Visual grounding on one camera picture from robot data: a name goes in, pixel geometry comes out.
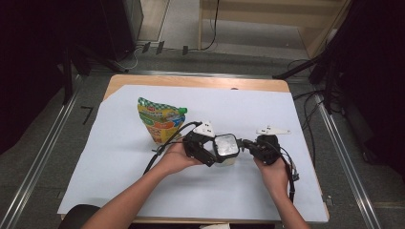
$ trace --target table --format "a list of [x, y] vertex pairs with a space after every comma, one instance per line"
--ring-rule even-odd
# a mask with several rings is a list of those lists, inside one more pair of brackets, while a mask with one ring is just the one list
[[[331, 31], [345, 19], [350, 0], [221, 0], [218, 20], [297, 27], [307, 53], [322, 51]], [[200, 0], [199, 49], [203, 20], [215, 19], [217, 0]]]
[[[308, 221], [328, 221], [328, 211], [285, 81], [156, 75], [113, 76], [58, 214], [66, 214], [77, 204], [102, 206], [142, 175], [153, 155], [150, 151], [156, 145], [138, 118], [136, 105], [140, 94], [152, 101], [185, 105], [189, 109], [186, 122], [199, 121], [197, 116], [207, 117], [217, 134], [228, 131], [237, 137], [252, 139], [256, 136], [255, 130], [261, 128], [258, 124], [262, 124], [261, 120], [277, 120], [292, 132], [279, 136], [279, 141], [282, 146], [288, 145], [303, 180], [295, 184], [298, 210]], [[193, 106], [196, 103], [193, 94], [198, 95], [199, 106]], [[254, 110], [263, 106], [263, 95], [268, 95], [265, 100], [269, 105], [264, 106], [260, 114]], [[218, 108], [220, 104], [223, 110], [240, 109], [229, 107], [233, 99], [244, 104], [247, 111], [240, 110], [240, 115], [234, 115], [235, 112], [220, 115], [220, 109], [212, 112], [210, 106]], [[275, 104], [283, 107], [282, 112], [269, 114], [266, 107], [275, 108]], [[251, 111], [256, 114], [255, 120], [232, 123], [234, 118], [250, 115]], [[155, 189], [136, 218], [136, 222], [274, 221], [280, 221], [277, 210], [248, 153], [240, 154], [232, 166], [197, 166], [168, 177]]]

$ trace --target hand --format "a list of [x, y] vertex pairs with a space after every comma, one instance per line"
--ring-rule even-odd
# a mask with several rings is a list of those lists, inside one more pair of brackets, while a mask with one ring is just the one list
[[155, 166], [162, 169], [167, 175], [175, 174], [187, 167], [202, 164], [197, 159], [185, 154], [181, 139], [179, 143], [172, 144], [164, 153], [159, 163]]
[[288, 175], [286, 164], [278, 158], [273, 164], [265, 165], [256, 157], [253, 158], [262, 173], [263, 182], [273, 198], [287, 197]]

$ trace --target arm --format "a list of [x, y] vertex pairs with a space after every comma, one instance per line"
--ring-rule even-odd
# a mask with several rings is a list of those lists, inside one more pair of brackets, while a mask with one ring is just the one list
[[155, 167], [98, 210], [82, 228], [128, 228], [165, 177], [197, 164], [198, 160], [185, 155], [182, 143], [173, 144]]
[[281, 158], [271, 165], [265, 165], [254, 158], [263, 176], [263, 182], [273, 199], [286, 228], [309, 228], [287, 195], [288, 176], [286, 165]]

